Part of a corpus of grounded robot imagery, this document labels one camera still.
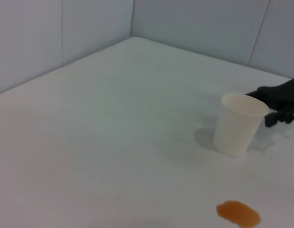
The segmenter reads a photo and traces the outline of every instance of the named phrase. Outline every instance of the white paper cup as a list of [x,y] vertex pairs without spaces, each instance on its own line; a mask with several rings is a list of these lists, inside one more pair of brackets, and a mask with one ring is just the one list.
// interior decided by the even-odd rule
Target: white paper cup
[[236,157],[244,155],[268,112],[268,106],[253,97],[243,94],[223,95],[214,146],[223,154]]

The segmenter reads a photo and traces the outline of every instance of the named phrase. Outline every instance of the spill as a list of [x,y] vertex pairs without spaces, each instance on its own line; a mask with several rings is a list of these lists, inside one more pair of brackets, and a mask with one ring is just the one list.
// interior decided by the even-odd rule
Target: spill
[[226,201],[217,205],[217,213],[240,228],[253,228],[261,222],[259,213],[239,201]]

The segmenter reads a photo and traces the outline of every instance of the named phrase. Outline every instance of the white table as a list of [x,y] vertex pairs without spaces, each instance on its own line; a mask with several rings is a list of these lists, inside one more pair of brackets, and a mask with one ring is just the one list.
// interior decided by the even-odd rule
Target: white table
[[286,78],[131,38],[0,95],[0,228],[294,228],[294,122],[211,151],[219,97]]

